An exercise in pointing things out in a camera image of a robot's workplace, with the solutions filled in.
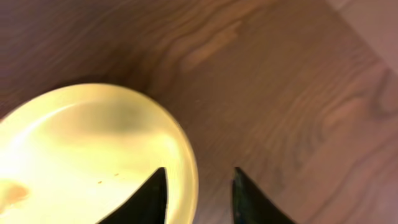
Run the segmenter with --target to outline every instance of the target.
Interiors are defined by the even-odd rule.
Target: wooden table
[[[398,223],[398,77],[323,1],[5,6],[0,116],[60,86],[128,86],[193,144],[195,223],[231,223],[234,166],[298,223]]]

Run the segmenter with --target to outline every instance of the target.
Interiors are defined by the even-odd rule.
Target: black object
[[[235,224],[294,224],[239,167],[235,167],[232,200]]]
[[[162,167],[99,224],[164,224],[166,206],[167,183],[165,169]]]

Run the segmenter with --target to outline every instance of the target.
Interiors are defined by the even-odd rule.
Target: dark wood grain
[[[317,0],[6,0],[1,109],[106,82],[160,102],[231,223],[241,166],[299,223],[398,223],[398,78]]]

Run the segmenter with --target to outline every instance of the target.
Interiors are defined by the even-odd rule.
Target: round plate
[[[158,167],[167,170],[166,223],[193,220],[198,174],[190,144],[140,93],[104,84],[54,90],[7,116],[0,136],[0,223],[96,223]]]

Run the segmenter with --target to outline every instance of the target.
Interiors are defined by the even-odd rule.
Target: cream-colored plate
[[[135,91],[54,90],[13,111],[0,135],[0,223],[96,223],[158,167],[167,169],[166,223],[193,220],[198,176],[189,142],[171,115]]]

